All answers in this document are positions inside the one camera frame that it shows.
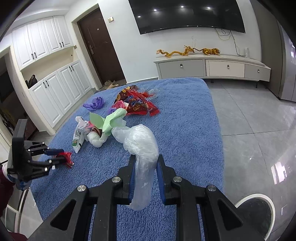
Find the clear plastic bag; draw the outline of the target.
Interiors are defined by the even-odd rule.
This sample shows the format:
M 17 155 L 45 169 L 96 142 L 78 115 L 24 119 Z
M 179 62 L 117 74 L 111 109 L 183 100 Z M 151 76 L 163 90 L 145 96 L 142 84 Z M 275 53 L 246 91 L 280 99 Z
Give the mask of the clear plastic bag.
M 130 209 L 140 211 L 146 208 L 152 196 L 154 171 L 159 158 L 159 148 L 152 131 L 142 124 L 131 128 L 115 127 L 113 137 L 135 156 L 134 195 Z

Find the red snack bag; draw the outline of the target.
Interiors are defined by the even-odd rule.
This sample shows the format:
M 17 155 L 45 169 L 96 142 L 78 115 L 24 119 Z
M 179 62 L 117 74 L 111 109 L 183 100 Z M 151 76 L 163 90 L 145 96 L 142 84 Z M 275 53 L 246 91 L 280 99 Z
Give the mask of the red snack bag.
M 147 115 L 155 116 L 160 113 L 160 110 L 152 103 L 152 99 L 157 97 L 158 89 L 140 89 L 136 85 L 128 86 L 118 93 L 114 104 L 122 100 L 128 103 L 126 115 Z

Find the small red wrapper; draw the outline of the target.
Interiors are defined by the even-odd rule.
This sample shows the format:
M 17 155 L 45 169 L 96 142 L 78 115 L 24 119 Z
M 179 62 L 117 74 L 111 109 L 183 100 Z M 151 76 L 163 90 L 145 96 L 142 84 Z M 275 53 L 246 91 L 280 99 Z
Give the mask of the small red wrapper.
M 63 164 L 69 168 L 72 168 L 74 166 L 74 163 L 71 160 L 71 155 L 72 155 L 71 152 L 61 152 L 56 157 L 63 158 L 64 159 Z

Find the white crumpled tissue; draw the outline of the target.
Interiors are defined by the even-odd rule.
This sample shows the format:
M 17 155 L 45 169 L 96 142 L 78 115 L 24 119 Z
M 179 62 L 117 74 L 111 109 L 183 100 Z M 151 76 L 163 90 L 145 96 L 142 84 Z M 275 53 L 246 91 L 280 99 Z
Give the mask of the white crumpled tissue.
M 88 141 L 96 148 L 100 148 L 108 139 L 108 135 L 102 132 L 101 129 L 93 129 L 87 135 Z

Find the purple plastic bag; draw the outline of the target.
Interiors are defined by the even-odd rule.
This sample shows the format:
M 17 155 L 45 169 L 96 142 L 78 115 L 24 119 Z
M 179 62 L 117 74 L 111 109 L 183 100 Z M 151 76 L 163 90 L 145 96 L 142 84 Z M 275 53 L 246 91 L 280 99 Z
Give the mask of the purple plastic bag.
M 90 112 L 101 109 L 101 108 L 103 108 L 103 106 L 104 106 L 104 99 L 100 96 L 93 98 L 91 103 L 84 103 L 83 104 L 83 107 L 86 108 Z

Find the green paper wrapper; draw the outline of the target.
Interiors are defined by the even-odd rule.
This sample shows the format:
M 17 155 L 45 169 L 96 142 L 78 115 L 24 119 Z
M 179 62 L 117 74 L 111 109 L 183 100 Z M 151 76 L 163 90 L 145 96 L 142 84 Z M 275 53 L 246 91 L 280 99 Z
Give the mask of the green paper wrapper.
M 126 109 L 118 108 L 113 113 L 106 116 L 106 118 L 101 117 L 98 114 L 90 113 L 90 122 L 97 128 L 102 130 L 106 136 L 111 135 L 111 131 L 115 127 L 124 127 L 126 121 L 123 119 L 127 114 Z

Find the white cupboard unit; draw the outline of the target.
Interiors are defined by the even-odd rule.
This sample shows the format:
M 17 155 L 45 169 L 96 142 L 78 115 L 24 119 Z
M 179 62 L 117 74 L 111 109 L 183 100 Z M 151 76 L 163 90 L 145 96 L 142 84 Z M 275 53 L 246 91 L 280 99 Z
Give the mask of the white cupboard unit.
M 74 50 L 63 16 L 35 20 L 12 30 L 18 67 L 25 80 L 34 74 L 37 83 L 29 89 L 39 112 L 56 130 L 91 89 Z

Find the pink wrapper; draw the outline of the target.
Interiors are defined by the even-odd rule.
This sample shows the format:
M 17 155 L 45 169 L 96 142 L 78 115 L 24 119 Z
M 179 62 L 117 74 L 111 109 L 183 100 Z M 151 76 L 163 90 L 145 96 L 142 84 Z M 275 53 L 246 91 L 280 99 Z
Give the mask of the pink wrapper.
M 112 109 L 119 109 L 119 108 L 124 108 L 127 109 L 128 103 L 124 102 L 122 100 L 117 101 L 113 106 Z

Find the blue fluffy blanket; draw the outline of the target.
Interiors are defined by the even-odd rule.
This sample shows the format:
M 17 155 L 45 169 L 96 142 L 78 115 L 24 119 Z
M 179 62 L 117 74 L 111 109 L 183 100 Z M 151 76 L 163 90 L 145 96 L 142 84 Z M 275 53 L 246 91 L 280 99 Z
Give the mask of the blue fluffy blanket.
M 157 89 L 152 103 L 155 116 L 132 114 L 125 117 L 128 134 L 117 141 L 112 134 L 96 148 L 84 142 L 78 153 L 72 147 L 76 116 L 89 120 L 81 107 L 63 125 L 49 144 L 72 152 L 73 168 L 64 165 L 49 175 L 33 180 L 31 192 L 45 220 L 79 185 L 98 186 L 128 164 L 130 154 L 162 154 L 165 164 L 192 184 L 214 184 L 223 189 L 224 157 L 219 121 L 207 84 L 199 78 L 175 78 L 135 84 L 140 90 Z M 117 208 L 117 240 L 175 240 L 176 206 L 165 206 L 154 171 L 151 202 L 140 211 Z

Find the dark brown door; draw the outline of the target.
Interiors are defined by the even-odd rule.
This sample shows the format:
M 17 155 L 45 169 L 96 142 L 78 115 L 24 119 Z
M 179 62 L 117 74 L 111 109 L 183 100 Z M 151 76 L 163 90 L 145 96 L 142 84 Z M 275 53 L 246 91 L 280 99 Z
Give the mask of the dark brown door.
M 101 84 L 124 80 L 125 75 L 100 8 L 79 20 L 78 28 Z

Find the grey refrigerator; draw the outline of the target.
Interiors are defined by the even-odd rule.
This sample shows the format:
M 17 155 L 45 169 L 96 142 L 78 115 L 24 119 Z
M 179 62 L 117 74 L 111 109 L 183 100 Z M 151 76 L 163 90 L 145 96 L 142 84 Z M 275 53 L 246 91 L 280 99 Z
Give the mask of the grey refrigerator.
M 278 22 L 282 46 L 282 74 L 278 97 L 295 102 L 295 46 Z

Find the white TV cabinet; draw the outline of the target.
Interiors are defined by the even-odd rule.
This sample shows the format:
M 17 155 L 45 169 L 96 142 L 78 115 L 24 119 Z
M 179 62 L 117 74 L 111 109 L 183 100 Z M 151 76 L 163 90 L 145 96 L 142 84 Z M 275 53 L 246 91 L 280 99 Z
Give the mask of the white TV cabinet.
M 233 55 L 158 57 L 154 61 L 159 79 L 197 77 L 270 81 L 271 68 L 260 61 Z

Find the golden dragon figurine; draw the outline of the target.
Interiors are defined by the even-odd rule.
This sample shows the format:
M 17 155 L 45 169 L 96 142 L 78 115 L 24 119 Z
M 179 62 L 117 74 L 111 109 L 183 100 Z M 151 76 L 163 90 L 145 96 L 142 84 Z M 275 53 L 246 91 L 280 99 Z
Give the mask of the golden dragon figurine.
M 156 54 L 162 54 L 163 56 L 165 56 L 166 58 L 170 58 L 171 56 L 173 56 L 174 54 L 178 54 L 180 56 L 188 56 L 189 53 L 194 53 L 195 50 L 194 48 L 190 47 L 190 46 L 184 46 L 184 51 L 183 52 L 180 52 L 180 51 L 172 51 L 172 52 L 167 52 L 167 51 L 164 51 L 162 49 L 158 49 L 156 51 Z

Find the wall light switch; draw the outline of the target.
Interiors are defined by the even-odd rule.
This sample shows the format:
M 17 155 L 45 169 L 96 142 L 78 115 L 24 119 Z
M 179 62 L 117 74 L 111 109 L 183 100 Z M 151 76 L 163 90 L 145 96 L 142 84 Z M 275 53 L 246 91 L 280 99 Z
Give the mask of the wall light switch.
M 108 18 L 108 22 L 112 23 L 114 21 L 114 18 L 111 16 L 110 18 Z

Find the black wall television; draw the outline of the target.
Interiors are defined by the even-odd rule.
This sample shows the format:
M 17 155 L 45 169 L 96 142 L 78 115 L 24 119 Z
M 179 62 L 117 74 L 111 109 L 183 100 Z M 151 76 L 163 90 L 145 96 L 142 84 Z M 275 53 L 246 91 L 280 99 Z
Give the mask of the black wall television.
M 245 33 L 237 1 L 129 1 L 141 34 L 177 28 L 220 28 Z

